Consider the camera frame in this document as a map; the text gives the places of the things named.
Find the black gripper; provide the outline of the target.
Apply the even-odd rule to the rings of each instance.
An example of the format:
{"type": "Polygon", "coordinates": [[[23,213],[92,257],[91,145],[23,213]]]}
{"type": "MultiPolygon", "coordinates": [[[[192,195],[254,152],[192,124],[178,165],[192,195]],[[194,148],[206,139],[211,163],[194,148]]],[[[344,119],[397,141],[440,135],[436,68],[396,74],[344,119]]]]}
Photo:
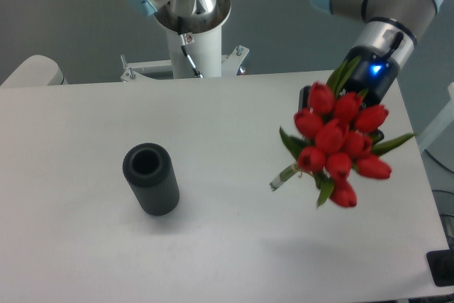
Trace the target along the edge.
{"type": "MultiPolygon", "coordinates": [[[[394,48],[389,48],[385,53],[376,53],[365,47],[352,48],[345,61],[351,62],[356,57],[360,59],[341,89],[357,93],[367,89],[363,99],[365,106],[380,104],[399,72],[398,64],[391,59],[394,51],[394,48]]],[[[300,90],[298,110],[308,107],[310,91],[309,85],[300,90]]],[[[368,136],[373,144],[384,140],[384,133],[380,129],[369,133],[368,136]]]]}

